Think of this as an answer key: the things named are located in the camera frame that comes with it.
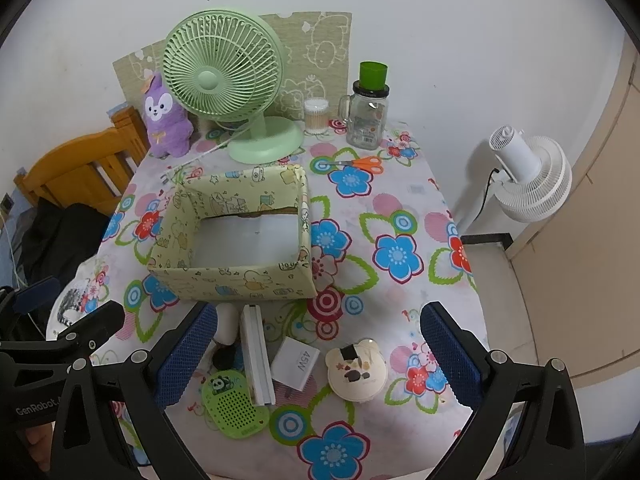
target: cream bear-shaped container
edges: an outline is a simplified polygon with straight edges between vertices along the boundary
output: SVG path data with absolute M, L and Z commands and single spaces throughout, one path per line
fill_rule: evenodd
M 329 386 L 334 393 L 351 402 L 367 402 L 385 387 L 386 363 L 373 339 L 333 348 L 327 353 Z

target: human hand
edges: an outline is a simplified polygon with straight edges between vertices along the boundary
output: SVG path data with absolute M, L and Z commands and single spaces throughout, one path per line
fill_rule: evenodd
M 24 430 L 29 446 L 27 450 L 38 467 L 47 472 L 51 463 L 51 441 L 53 439 L 53 426 L 44 424 L 35 428 Z

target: beige door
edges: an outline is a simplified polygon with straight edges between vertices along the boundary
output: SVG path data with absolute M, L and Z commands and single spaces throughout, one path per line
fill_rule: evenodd
M 578 179 L 566 204 L 511 261 L 540 362 L 559 357 L 585 384 L 637 366 L 640 358 L 640 91 L 635 86 L 627 85 L 606 142 Z M 585 382 L 589 376 L 593 380 Z

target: cotton swab container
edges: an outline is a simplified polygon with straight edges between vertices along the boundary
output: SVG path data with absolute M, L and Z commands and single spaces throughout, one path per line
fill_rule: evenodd
M 329 127 L 329 101 L 319 97 L 307 99 L 305 109 L 305 131 L 311 135 L 324 134 Z

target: tablecloth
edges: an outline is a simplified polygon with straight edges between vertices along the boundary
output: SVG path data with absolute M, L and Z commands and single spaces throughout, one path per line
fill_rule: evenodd
M 269 428 L 244 440 L 225 437 L 203 407 L 200 387 L 214 371 L 210 356 L 203 359 L 180 402 L 166 412 L 210 474 L 243 480 L 400 476 L 434 466 L 470 415 L 456 401 L 418 325 L 420 308 L 437 300 L 486 342 L 471 268 L 428 153 L 404 124 L 388 127 L 376 152 L 352 148 L 344 124 L 330 125 L 324 134 L 305 134 L 296 152 L 276 162 L 299 164 L 307 173 L 318 297 L 261 304 L 271 358 L 285 335 L 319 348 L 321 357 L 302 392 L 275 385 Z M 107 300 L 120 302 L 124 327 L 92 356 L 97 365 L 149 349 L 178 325 L 193 301 L 180 301 L 146 270 L 172 198 L 173 183 L 162 184 L 160 177 L 227 137 L 224 130 L 211 130 L 181 160 L 146 156 L 96 257 L 79 269 L 76 290 L 67 291 L 52 313 L 49 337 Z M 382 174 L 328 164 L 371 155 L 382 159 Z M 246 168 L 222 148 L 188 164 L 176 178 Z M 359 404 L 332 393 L 324 354 L 363 338 L 378 343 L 388 379 L 377 397 Z M 115 408 L 144 462 L 126 407 Z

